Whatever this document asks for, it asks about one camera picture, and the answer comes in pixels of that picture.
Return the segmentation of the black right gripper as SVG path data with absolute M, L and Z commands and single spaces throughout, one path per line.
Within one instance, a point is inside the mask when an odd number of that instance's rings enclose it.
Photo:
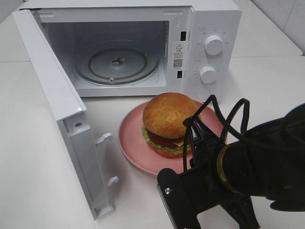
M 170 168 L 162 169 L 157 175 L 158 191 L 173 227 L 199 229 L 197 214 L 221 205 L 239 228 L 251 229 L 253 205 L 250 196 L 231 187 L 221 174 L 222 156 L 228 145 L 212 133 L 191 135 L 190 146 L 191 169 L 183 173 L 182 179 Z

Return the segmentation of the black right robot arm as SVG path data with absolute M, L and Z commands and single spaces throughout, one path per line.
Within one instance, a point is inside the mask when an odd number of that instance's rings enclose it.
M 165 168 L 158 190 L 176 229 L 198 229 L 197 216 L 220 205 L 242 229 L 257 229 L 251 197 L 271 200 L 280 211 L 305 209 L 305 107 L 247 129 L 249 104 L 239 101 L 227 118 L 219 110 L 221 134 L 202 121 L 184 121 L 193 156 L 183 172 Z

